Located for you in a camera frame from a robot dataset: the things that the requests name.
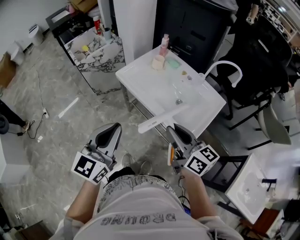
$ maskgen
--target forearm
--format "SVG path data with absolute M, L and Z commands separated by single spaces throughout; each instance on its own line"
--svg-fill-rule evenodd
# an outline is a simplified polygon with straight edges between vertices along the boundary
M 252 19 L 255 19 L 256 18 L 256 15 L 258 14 L 258 5 L 256 4 L 252 4 L 252 9 L 251 9 L 251 14 L 250 14 L 250 17 Z
M 185 177 L 184 186 L 188 194 L 192 218 L 216 216 L 217 212 L 207 195 L 202 179 L 193 173 L 185 173 L 183 175 Z
M 93 217 L 100 184 L 94 185 L 85 181 L 77 197 L 67 211 L 66 217 L 87 223 Z

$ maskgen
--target white t-shirt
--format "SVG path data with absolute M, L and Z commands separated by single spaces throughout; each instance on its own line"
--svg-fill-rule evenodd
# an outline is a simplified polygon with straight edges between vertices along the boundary
M 50 240 L 242 240 L 218 216 L 191 218 L 169 184 L 158 178 L 127 175 L 104 191 L 93 219 L 84 225 L 66 218 Z

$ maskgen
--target shoe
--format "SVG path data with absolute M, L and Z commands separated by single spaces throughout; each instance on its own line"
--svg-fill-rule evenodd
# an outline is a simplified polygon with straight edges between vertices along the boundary
M 29 129 L 29 126 L 30 126 L 30 121 L 29 120 L 26 120 L 26 124 L 24 127 L 22 127 L 22 132 L 23 133 L 26 133 Z
M 130 167 L 132 165 L 132 162 L 133 160 L 129 153 L 126 153 L 122 157 L 122 167 Z
M 152 164 L 149 161 L 143 162 L 141 165 L 140 173 L 139 175 L 150 175 L 152 171 Z

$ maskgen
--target gray cup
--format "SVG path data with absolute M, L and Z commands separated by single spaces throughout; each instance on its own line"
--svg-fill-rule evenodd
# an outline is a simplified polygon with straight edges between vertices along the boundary
M 110 28 L 104 28 L 103 32 L 104 39 L 107 41 L 112 38 L 112 32 Z

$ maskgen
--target pink bottle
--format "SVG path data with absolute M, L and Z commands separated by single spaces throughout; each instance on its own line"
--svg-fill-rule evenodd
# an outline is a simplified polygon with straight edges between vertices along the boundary
M 169 44 L 169 34 L 164 34 L 163 39 L 161 40 L 161 46 L 159 50 L 159 55 L 165 57 L 168 53 L 168 44 Z

